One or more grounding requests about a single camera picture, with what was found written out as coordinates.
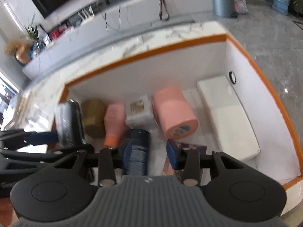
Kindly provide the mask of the person's hand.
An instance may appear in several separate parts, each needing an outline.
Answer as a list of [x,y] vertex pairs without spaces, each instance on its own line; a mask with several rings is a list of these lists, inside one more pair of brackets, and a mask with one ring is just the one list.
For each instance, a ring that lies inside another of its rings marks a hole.
[[9,198],[1,198],[0,220],[1,226],[10,226],[17,220]]

